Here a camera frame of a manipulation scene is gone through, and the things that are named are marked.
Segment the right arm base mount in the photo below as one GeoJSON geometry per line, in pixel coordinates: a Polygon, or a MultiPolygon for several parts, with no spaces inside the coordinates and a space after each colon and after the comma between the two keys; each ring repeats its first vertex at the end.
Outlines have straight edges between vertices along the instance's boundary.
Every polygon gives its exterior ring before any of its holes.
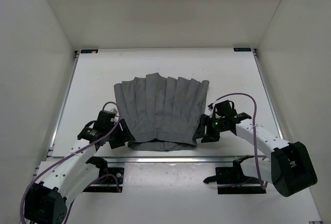
{"type": "Polygon", "coordinates": [[[204,184],[217,184],[219,195],[260,195],[266,194],[255,177],[240,176],[233,167],[216,167],[215,175],[203,180],[204,184]]]}

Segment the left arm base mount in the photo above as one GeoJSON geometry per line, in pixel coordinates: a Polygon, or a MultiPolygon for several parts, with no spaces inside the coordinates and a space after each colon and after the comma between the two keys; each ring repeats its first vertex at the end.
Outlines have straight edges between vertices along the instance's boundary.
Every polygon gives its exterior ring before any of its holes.
{"type": "Polygon", "coordinates": [[[108,162],[107,169],[99,172],[98,181],[90,184],[83,192],[122,193],[124,176],[124,163],[108,162]]]}

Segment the grey pleated skirt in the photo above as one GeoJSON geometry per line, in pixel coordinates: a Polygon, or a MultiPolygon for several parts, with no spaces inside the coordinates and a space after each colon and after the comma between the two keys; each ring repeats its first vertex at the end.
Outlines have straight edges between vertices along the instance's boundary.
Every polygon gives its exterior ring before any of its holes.
{"type": "Polygon", "coordinates": [[[205,112],[209,81],[162,77],[158,73],[114,85],[121,116],[137,151],[193,150],[200,117],[205,112]]]}

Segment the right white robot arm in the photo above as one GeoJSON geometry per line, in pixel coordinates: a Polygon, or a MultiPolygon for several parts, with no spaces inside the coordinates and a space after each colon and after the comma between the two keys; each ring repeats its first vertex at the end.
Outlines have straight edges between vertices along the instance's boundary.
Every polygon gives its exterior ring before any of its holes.
{"type": "Polygon", "coordinates": [[[204,179],[205,184],[216,182],[219,187],[240,187],[251,179],[261,179],[272,184],[284,197],[309,188],[318,182],[308,150],[301,142],[291,143],[254,125],[247,113],[232,116],[210,117],[203,114],[194,138],[203,143],[217,142],[220,133],[230,131],[248,141],[265,159],[252,155],[240,157],[232,162],[225,172],[204,179]]]}

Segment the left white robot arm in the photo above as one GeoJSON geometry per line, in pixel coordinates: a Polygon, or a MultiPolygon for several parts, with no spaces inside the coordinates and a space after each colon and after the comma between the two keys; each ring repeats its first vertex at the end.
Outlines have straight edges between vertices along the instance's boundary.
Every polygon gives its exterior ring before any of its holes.
{"type": "Polygon", "coordinates": [[[106,143],[111,148],[133,140],[125,120],[91,121],[84,126],[68,155],[40,172],[28,185],[20,203],[20,220],[34,223],[66,223],[76,197],[102,182],[107,161],[95,154],[106,143]]]}

